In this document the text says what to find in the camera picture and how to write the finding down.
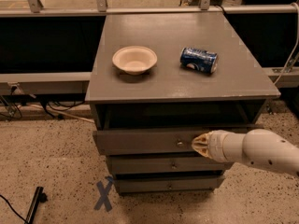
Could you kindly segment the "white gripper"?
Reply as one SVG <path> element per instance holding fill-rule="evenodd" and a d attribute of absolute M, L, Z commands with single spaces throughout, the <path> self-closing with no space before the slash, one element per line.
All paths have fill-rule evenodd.
<path fill-rule="evenodd" d="M 203 157 L 208 158 L 210 155 L 214 161 L 228 162 L 223 148 L 224 140 L 229 134 L 224 130 L 203 133 L 192 140 L 192 148 Z"/>

